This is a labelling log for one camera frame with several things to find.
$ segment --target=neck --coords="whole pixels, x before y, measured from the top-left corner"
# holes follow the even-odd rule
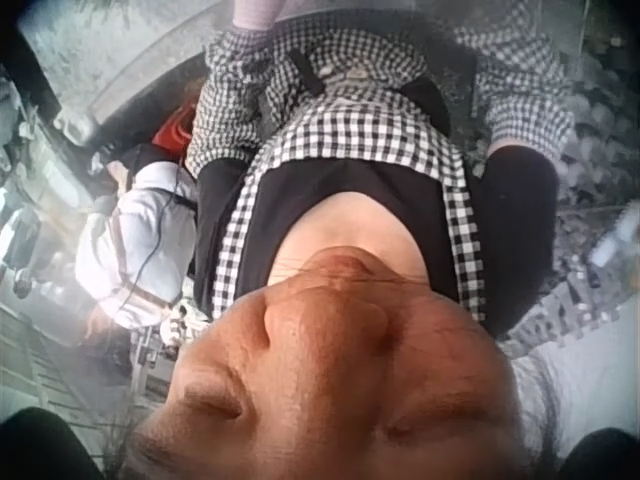
[[[356,247],[413,282],[429,283],[424,259],[404,224],[386,208],[359,193],[324,200],[296,222],[274,260],[269,284],[296,275],[316,253]]]

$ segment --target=black strap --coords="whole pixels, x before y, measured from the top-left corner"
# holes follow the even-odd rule
[[[182,195],[178,195],[177,193],[170,192],[169,190],[166,190],[164,188],[144,188],[143,190],[160,193],[161,195],[171,195],[172,201],[176,205],[180,205],[181,207],[185,207],[191,210],[196,215],[196,218],[198,216],[198,203],[194,202],[193,200],[189,200],[188,198],[183,197]]]
[[[313,71],[313,66],[307,57],[300,50],[294,49],[289,52],[289,58],[300,73],[302,84],[314,97],[324,94],[326,87],[324,82]]]

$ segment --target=shirt sleeve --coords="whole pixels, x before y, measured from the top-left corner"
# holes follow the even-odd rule
[[[193,124],[186,166],[195,178],[215,160],[249,164],[261,146],[258,98],[272,65],[268,36],[232,30],[206,48],[210,69]]]
[[[574,125],[565,102],[570,83],[551,42],[537,31],[531,2],[506,5],[490,27],[458,27],[455,38],[478,54],[476,88],[491,143],[516,140],[555,162]]]
[[[482,245],[487,330],[506,333],[538,301],[553,271],[558,174],[541,153],[504,147],[481,180],[467,172]]]

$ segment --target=gingham shirt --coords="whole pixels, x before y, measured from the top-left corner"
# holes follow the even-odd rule
[[[562,69],[528,10],[516,6],[498,31],[452,30],[453,40],[480,55],[477,91],[487,109],[493,141],[526,142],[548,158],[559,157],[572,127],[562,108]],[[287,58],[308,55],[327,84],[313,97]],[[212,317],[235,301],[236,282],[260,180],[284,162],[343,158],[403,165],[438,180],[452,244],[460,303],[484,319],[484,282],[477,226],[463,169],[463,155],[429,124],[429,118],[396,89],[428,75],[424,58],[399,36],[323,29],[299,22],[286,34],[225,32],[206,52],[211,75],[194,122],[187,167],[194,176],[209,162],[238,159],[248,169],[226,225],[212,292]],[[258,97],[264,92],[277,133],[263,141]]]

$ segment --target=hand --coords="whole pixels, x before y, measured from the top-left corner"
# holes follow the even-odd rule
[[[113,326],[113,320],[100,308],[99,305],[93,309],[87,321],[87,329],[85,330],[83,343],[92,337],[107,331]]]
[[[266,32],[286,3],[287,0],[236,0],[233,24],[244,30]]]

